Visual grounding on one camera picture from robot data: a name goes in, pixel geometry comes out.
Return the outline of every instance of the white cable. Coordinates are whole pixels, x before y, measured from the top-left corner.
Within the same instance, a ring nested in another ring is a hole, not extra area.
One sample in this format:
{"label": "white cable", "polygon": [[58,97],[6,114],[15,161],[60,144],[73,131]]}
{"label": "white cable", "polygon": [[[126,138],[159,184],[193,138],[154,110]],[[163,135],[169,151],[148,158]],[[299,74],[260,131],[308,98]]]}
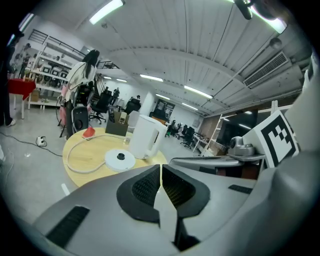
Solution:
{"label": "white cable", "polygon": [[12,168],[14,167],[14,163],[15,163],[14,153],[12,153],[9,148],[8,148],[8,150],[12,155],[12,165],[11,165],[10,170],[6,173],[6,176],[5,176],[5,179],[4,179],[4,189],[6,189],[7,179],[8,179],[9,173],[11,172]]}
{"label": "white cable", "polygon": [[101,135],[96,135],[96,136],[92,136],[92,137],[87,137],[87,138],[83,138],[83,140],[79,141],[78,143],[76,143],[71,149],[70,151],[68,152],[68,155],[66,157],[66,165],[68,166],[68,168],[75,172],[75,173],[78,173],[78,174],[90,174],[90,173],[93,173],[95,172],[96,170],[98,170],[101,166],[104,165],[105,161],[103,161],[101,164],[99,164],[96,168],[94,169],[91,169],[91,170],[77,170],[77,169],[74,169],[72,168],[70,165],[69,165],[69,156],[70,156],[70,153],[71,151],[76,147],[78,146],[79,144],[85,142],[85,141],[88,141],[88,140],[91,140],[91,139],[94,139],[94,138],[97,138],[97,137],[102,137],[102,136],[106,136],[106,137],[115,137],[115,138],[119,138],[119,139],[125,139],[126,137],[125,136],[118,136],[118,135],[111,135],[111,134],[101,134]]}

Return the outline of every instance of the person in black clothing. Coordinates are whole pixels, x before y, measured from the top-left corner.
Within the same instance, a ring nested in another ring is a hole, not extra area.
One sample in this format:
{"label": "person in black clothing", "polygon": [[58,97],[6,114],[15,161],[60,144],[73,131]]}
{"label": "person in black clothing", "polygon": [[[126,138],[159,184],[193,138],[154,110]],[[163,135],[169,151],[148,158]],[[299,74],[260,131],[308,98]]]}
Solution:
{"label": "person in black clothing", "polygon": [[12,42],[5,48],[2,54],[0,62],[0,126],[4,123],[7,127],[16,124],[16,120],[12,119],[10,116],[8,72],[14,72],[14,69],[10,66],[10,61],[16,50],[16,44],[23,36],[24,34],[17,30],[14,33]]}
{"label": "person in black clothing", "polygon": [[119,91],[119,87],[117,87],[114,91],[113,91],[113,99],[111,102],[111,105],[113,106],[117,100],[117,98],[119,97],[120,91]]}

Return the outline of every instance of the railing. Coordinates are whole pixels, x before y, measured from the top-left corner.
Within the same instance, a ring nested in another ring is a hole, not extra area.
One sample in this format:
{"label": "railing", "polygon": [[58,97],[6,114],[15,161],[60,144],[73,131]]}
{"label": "railing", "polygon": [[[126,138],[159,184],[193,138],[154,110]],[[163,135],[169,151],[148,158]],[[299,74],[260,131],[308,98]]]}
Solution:
{"label": "railing", "polygon": [[113,62],[109,61],[99,61],[98,65],[96,66],[97,69],[120,69],[116,64],[114,64]]}
{"label": "railing", "polygon": [[82,57],[86,56],[83,52],[73,48],[72,46],[70,46],[70,45],[68,45],[68,44],[66,44],[66,43],[64,43],[64,42],[62,42],[52,36],[47,35],[46,33],[43,33],[39,30],[36,30],[36,29],[32,30],[32,33],[28,39],[43,45],[47,38],[49,40],[51,40],[52,42],[56,43],[57,45],[62,46],[64,48],[70,50],[73,53],[77,53],[78,55],[80,55]]}

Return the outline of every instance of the red object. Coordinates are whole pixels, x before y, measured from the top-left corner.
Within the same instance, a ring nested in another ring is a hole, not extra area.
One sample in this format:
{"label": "red object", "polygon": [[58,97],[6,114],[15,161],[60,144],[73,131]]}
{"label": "red object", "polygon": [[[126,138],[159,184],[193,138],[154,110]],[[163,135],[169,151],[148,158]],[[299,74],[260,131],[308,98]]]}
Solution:
{"label": "red object", "polygon": [[32,93],[34,89],[36,89],[36,83],[34,81],[23,81],[23,79],[19,78],[9,79],[8,81],[9,93],[23,95],[23,101],[29,96],[30,93]]}
{"label": "red object", "polygon": [[85,130],[85,132],[82,134],[83,138],[88,138],[94,136],[96,133],[96,130],[93,129],[91,126],[89,126],[88,129]]}

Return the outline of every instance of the air conditioning vent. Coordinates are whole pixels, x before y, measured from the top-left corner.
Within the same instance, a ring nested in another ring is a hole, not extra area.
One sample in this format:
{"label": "air conditioning vent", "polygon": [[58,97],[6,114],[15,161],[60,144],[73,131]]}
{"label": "air conditioning vent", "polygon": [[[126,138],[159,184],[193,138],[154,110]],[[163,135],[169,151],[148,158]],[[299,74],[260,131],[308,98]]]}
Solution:
{"label": "air conditioning vent", "polygon": [[282,65],[288,62],[287,57],[281,51],[275,57],[273,57],[270,61],[268,61],[265,65],[259,68],[256,72],[250,75],[243,83],[248,87],[257,81],[261,80],[262,78],[266,77],[273,71],[280,68]]}

